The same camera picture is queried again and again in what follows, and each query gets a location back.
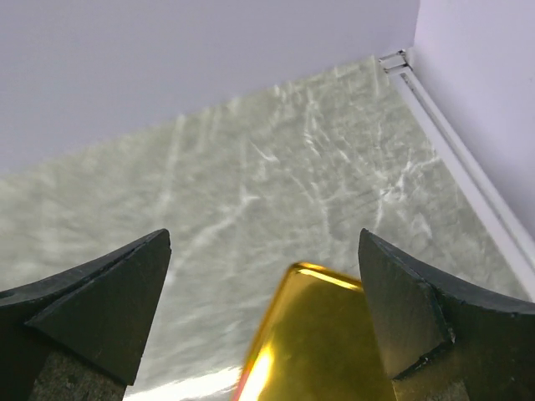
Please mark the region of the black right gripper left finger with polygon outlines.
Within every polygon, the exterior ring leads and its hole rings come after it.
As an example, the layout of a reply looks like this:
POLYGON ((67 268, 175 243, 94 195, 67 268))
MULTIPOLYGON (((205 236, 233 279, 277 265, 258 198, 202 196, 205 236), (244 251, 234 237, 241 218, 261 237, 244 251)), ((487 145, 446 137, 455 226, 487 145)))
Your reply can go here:
POLYGON ((1 293, 3 400, 121 400, 134 384, 171 259, 153 231, 1 293))

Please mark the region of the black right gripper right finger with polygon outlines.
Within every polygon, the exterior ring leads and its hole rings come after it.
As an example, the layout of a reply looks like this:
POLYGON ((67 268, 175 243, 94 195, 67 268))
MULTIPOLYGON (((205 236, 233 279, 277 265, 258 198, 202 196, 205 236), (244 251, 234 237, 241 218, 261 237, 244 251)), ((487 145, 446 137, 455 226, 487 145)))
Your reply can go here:
POLYGON ((362 230, 359 269, 398 400, 532 400, 534 305, 463 281, 362 230))

